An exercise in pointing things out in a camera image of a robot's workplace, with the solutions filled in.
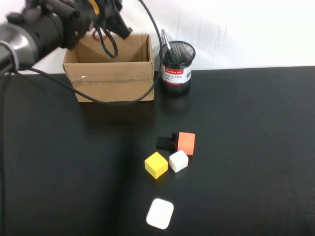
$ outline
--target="yellow cube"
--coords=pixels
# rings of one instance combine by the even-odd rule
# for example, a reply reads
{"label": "yellow cube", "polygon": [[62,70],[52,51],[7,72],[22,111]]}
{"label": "yellow cube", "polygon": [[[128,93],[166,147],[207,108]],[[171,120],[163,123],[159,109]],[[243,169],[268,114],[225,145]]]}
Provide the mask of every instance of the yellow cube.
{"label": "yellow cube", "polygon": [[144,167],[155,179],[157,179],[167,171],[168,162],[161,156],[161,154],[155,152],[144,161]]}

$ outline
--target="cardboard box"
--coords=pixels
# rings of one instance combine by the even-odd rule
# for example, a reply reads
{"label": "cardboard box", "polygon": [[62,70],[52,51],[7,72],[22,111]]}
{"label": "cardboard box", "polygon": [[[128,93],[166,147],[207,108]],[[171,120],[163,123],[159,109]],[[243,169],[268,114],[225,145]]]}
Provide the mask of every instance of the cardboard box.
{"label": "cardboard box", "polygon": [[[111,59],[91,36],[67,50],[63,69],[73,87],[100,101],[132,101],[144,95],[153,84],[153,50],[148,34],[132,34],[123,40],[114,36],[118,56]],[[105,40],[113,54],[110,40]],[[90,102],[77,95],[79,102]],[[143,101],[154,99],[152,91]]]}

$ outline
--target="black cable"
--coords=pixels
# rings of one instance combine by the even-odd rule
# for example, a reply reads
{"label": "black cable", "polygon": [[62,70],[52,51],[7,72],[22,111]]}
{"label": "black cable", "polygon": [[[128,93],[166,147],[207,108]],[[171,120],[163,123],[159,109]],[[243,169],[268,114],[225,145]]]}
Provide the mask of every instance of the black cable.
{"label": "black cable", "polygon": [[[151,21],[152,21],[152,24],[157,32],[157,37],[158,37],[158,41],[159,41],[159,45],[160,45],[160,48],[162,48],[162,38],[161,38],[161,35],[159,33],[159,30],[158,30],[158,27],[157,27],[157,24],[151,14],[151,12],[149,11],[148,7],[146,6],[146,4],[143,2],[143,0],[139,0],[139,2],[142,4],[142,6],[144,7],[144,9],[146,10],[146,12],[148,13]],[[99,39],[100,41],[102,42],[102,35],[100,34],[99,35]],[[141,97],[139,97],[138,99],[136,100],[133,100],[133,101],[129,101],[129,102],[102,102],[102,101],[99,101],[95,98],[92,98],[78,90],[76,90],[75,88],[53,78],[52,76],[50,76],[49,74],[47,74],[46,72],[43,72],[41,70],[37,70],[37,69],[34,69],[34,68],[28,68],[28,67],[21,67],[22,70],[29,70],[29,71],[33,71],[35,73],[38,73],[38,74],[41,74],[42,76],[45,76],[46,78],[56,82],[57,84],[67,88],[68,90],[92,101],[92,102],[95,102],[95,103],[99,103],[99,104],[109,104],[109,105],[130,105],[130,104],[133,104],[133,103],[137,103],[139,101],[141,101],[143,98],[145,98],[146,96],[149,95],[149,93],[157,86],[158,82],[159,82],[159,78],[162,74],[162,60],[160,60],[160,64],[159,64],[159,71],[158,71],[158,75],[157,75],[157,78],[155,79],[155,81],[153,82],[153,85],[151,86],[151,88],[144,94],[142,95]]]}
{"label": "black cable", "polygon": [[98,37],[99,37],[99,41],[100,41],[100,43],[101,43],[101,45],[102,45],[102,48],[103,48],[103,50],[104,50],[104,53],[106,53],[110,58],[115,58],[115,57],[117,57],[117,56],[118,56],[118,47],[117,47],[117,44],[116,44],[116,42],[115,42],[113,36],[110,34],[110,32],[108,32],[107,29],[103,29],[103,31],[105,32],[106,36],[108,37],[108,39],[111,41],[111,43],[112,43],[112,45],[113,45],[113,48],[114,48],[114,55],[111,54],[111,53],[108,51],[108,49],[106,48],[105,43],[104,43],[104,39],[103,39],[103,35],[102,35],[101,31],[100,31],[100,28],[97,28],[96,31],[97,31],[97,34],[98,34]]}

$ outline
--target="white wall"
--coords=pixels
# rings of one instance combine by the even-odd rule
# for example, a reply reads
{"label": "white wall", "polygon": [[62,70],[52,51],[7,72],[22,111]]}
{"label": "white wall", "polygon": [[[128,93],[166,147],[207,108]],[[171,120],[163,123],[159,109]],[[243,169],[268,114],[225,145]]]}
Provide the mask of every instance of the white wall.
{"label": "white wall", "polygon": [[[171,39],[192,44],[194,69],[315,65],[314,0],[144,0]],[[0,0],[0,22],[24,0]],[[122,16],[134,32],[154,28],[137,0],[125,0]],[[63,73],[64,50],[35,67]]]}

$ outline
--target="red label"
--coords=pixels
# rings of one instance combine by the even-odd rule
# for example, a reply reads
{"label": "red label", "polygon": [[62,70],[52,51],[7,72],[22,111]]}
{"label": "red label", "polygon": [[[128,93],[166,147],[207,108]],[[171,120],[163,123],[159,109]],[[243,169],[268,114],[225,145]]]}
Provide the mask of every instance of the red label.
{"label": "red label", "polygon": [[182,75],[184,73],[184,69],[174,70],[174,69],[170,69],[170,68],[165,67],[165,72],[172,74],[172,75]]}

